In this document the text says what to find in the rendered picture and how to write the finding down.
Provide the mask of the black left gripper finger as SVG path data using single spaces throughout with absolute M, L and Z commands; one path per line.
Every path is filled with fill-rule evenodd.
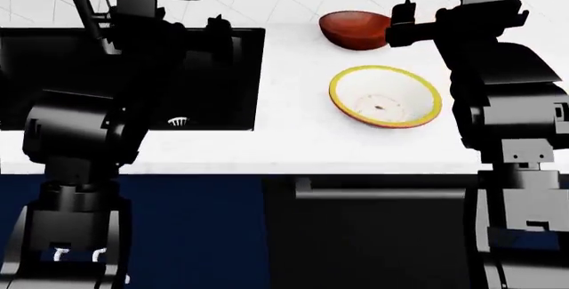
M 218 61 L 232 61 L 234 43 L 232 27 L 229 21 L 221 16 L 209 18 L 205 27 L 208 51 Z
M 164 7 L 156 8 L 155 18 L 153 19 L 153 29 L 161 35 L 180 36 L 186 31 L 183 24 L 179 21 L 168 21 L 166 18 L 166 9 Z

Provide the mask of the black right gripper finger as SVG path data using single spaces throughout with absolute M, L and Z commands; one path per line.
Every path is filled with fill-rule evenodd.
M 433 40 L 437 34 L 437 24 L 430 23 L 401 23 L 392 24 L 386 29 L 386 43 L 391 48 L 404 47 L 420 41 Z
M 400 24 L 415 24 L 416 3 L 405 0 L 392 8 L 390 26 L 395 27 Z

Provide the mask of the black kitchen sink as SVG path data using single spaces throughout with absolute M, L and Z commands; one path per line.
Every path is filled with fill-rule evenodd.
M 190 51 L 150 112 L 151 131 L 251 131 L 265 43 L 262 28 L 232 30 L 232 61 L 208 51 L 202 28 L 187 30 Z M 0 130 L 22 131 L 43 89 L 114 96 L 130 83 L 119 56 L 108 56 L 80 28 L 0 28 Z M 172 127 L 167 120 L 189 123 Z

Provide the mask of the red-brown bowl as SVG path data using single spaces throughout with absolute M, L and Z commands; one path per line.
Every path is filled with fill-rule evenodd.
M 370 51 L 387 45 L 385 33 L 391 18 L 367 11 L 327 13 L 318 20 L 324 37 L 351 51 Z

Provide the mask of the dark metal faucet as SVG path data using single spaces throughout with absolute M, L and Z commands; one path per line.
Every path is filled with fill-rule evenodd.
M 100 24 L 110 24 L 111 13 L 98 13 L 93 10 L 90 0 L 73 0 L 79 18 L 81 19 L 85 31 L 98 44 L 104 53 L 119 55 L 120 50 L 105 37 Z

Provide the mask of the white bowl with yellow rim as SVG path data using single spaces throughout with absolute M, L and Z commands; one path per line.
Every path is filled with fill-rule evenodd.
M 341 71 L 328 95 L 344 115 L 380 128 L 416 128 L 435 120 L 443 107 L 439 91 L 423 77 L 378 65 Z

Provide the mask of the dark blue cabinet front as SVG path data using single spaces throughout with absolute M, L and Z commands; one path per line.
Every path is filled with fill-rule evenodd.
M 118 181 L 132 201 L 125 289 L 270 289 L 260 179 L 123 175 Z

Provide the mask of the black dishwasher front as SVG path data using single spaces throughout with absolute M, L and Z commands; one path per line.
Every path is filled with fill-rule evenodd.
M 262 179 L 270 289 L 470 289 L 463 199 L 297 199 L 316 188 L 464 189 L 472 174 L 339 174 Z

